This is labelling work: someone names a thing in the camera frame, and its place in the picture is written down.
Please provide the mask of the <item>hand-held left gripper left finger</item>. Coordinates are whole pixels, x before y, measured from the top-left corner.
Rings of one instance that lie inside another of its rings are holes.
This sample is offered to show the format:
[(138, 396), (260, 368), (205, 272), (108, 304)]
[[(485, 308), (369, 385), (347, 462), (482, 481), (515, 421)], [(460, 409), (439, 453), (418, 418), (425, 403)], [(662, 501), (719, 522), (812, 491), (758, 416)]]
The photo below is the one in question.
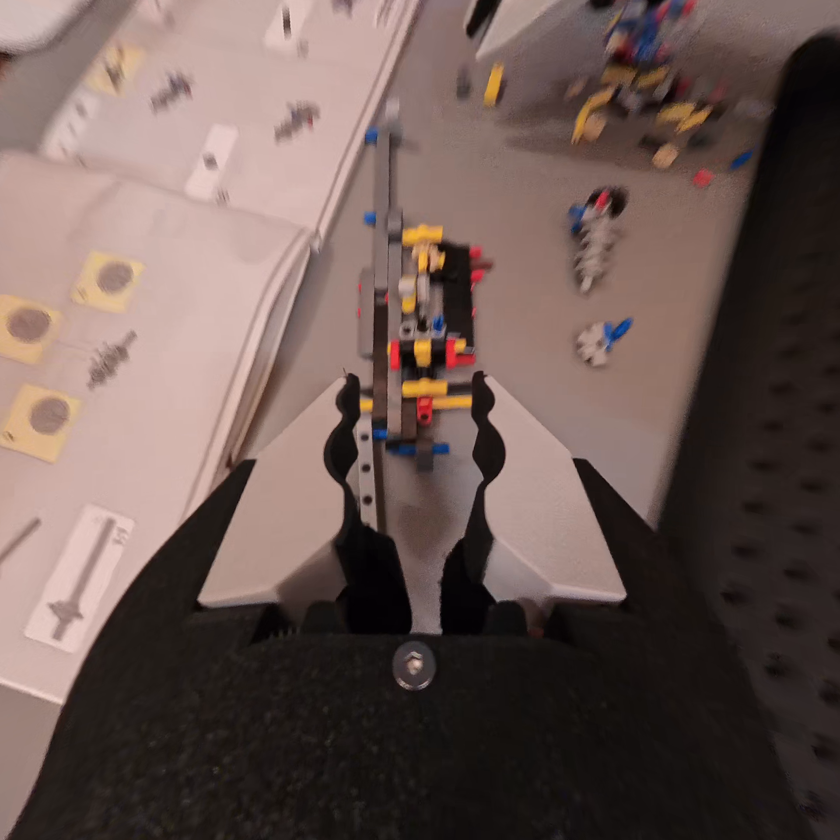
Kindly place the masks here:
[(361, 382), (341, 376), (255, 458), (198, 595), (202, 607), (275, 604), (302, 627), (331, 604), (352, 634), (407, 634), (412, 607), (396, 545), (362, 518)]

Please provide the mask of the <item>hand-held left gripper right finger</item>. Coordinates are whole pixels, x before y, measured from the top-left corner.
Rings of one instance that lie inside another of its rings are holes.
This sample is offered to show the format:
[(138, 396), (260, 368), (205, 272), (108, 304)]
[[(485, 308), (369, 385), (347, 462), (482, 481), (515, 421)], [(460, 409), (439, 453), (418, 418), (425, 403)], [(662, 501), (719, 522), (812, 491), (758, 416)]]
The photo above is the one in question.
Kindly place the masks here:
[(481, 371), (470, 416), (480, 478), (444, 562), (442, 633), (480, 634), (493, 612), (526, 631), (560, 604), (622, 604), (626, 587), (567, 447)]

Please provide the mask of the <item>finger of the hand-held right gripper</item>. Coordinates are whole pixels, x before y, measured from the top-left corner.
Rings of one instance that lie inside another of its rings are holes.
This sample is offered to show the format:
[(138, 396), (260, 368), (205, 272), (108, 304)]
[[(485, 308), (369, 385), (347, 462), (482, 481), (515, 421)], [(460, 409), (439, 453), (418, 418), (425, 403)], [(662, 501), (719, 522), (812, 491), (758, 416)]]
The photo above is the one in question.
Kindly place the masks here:
[(463, 31), (476, 62), (511, 58), (568, 21), (592, 16), (585, 1), (473, 1)]

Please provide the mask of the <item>grey lego gear shaft assembly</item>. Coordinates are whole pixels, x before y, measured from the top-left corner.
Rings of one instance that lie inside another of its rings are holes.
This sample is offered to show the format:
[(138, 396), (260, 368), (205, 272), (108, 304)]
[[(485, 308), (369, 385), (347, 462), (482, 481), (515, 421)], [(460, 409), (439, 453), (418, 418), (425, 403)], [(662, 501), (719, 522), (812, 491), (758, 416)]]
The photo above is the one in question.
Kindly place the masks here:
[(623, 186), (602, 186), (585, 201), (570, 206), (568, 221), (574, 241), (573, 272), (577, 288), (588, 295), (606, 274), (621, 234), (617, 221), (628, 204)]

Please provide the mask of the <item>long dark lego chassis assembly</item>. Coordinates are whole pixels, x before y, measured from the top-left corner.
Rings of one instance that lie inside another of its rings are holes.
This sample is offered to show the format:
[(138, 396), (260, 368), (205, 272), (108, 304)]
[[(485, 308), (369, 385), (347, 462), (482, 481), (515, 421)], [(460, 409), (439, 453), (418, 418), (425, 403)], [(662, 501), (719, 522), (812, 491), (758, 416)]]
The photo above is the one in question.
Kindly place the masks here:
[(411, 459), (431, 471), (449, 451), (434, 438), (444, 411), (471, 406), (471, 387), (455, 373), (476, 362), (474, 291), (492, 268), (482, 248), (445, 236), (442, 226), (406, 224), (396, 201), (396, 152), (403, 140), (398, 100), (385, 104), (364, 134), (373, 150), (372, 264), (360, 277), (358, 351), (371, 362), (371, 384), (361, 392), (360, 514), (385, 530), (382, 457)]

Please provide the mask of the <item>scattered lego pins and connectors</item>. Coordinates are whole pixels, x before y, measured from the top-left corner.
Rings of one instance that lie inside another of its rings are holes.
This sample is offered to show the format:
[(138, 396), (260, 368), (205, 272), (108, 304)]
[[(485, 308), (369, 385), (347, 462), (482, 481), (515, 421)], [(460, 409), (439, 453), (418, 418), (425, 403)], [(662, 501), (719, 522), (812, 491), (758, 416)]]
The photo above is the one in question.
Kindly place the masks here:
[(575, 161), (687, 175), (745, 168), (775, 111), (773, 69), (706, 32), (718, 2), (624, 2), (597, 70), (570, 79), (550, 138)]

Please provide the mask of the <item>small grey and blue lego piece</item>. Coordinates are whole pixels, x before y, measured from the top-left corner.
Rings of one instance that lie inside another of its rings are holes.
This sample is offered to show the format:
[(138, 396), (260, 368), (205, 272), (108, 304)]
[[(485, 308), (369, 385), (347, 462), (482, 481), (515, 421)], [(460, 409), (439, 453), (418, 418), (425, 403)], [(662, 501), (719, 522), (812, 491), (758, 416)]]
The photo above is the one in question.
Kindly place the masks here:
[(632, 328), (634, 320), (594, 322), (575, 339), (576, 356), (585, 364), (597, 368), (607, 364), (614, 345)]

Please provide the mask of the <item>open instruction booklet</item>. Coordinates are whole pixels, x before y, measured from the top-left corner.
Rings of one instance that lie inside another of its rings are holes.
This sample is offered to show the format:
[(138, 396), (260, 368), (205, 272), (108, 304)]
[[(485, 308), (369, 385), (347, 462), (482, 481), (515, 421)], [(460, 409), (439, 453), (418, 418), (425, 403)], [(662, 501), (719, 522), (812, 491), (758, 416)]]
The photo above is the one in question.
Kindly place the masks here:
[(135, 2), (2, 154), (2, 687), (62, 705), (242, 445), (418, 2)]

